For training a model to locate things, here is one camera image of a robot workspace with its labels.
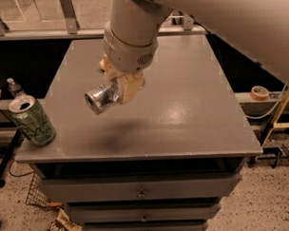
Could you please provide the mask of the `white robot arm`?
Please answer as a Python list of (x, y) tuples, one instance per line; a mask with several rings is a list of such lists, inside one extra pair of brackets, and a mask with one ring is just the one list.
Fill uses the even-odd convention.
[(289, 86), (289, 0), (113, 0), (103, 47), (120, 73), (150, 65), (170, 16), (200, 25)]

